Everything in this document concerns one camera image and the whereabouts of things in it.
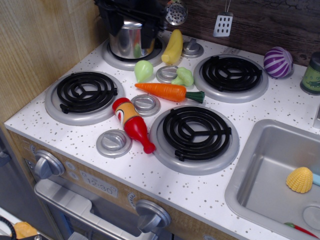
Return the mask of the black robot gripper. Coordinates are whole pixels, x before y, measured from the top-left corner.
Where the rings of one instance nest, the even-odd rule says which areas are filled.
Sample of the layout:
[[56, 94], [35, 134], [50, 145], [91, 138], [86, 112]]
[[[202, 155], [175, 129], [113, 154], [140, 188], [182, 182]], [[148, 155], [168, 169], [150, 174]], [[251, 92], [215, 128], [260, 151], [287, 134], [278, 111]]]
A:
[[114, 37], [125, 19], [142, 23], [142, 49], [149, 49], [159, 30], [165, 28], [165, 7], [157, 0], [96, 0], [94, 3], [107, 31]]

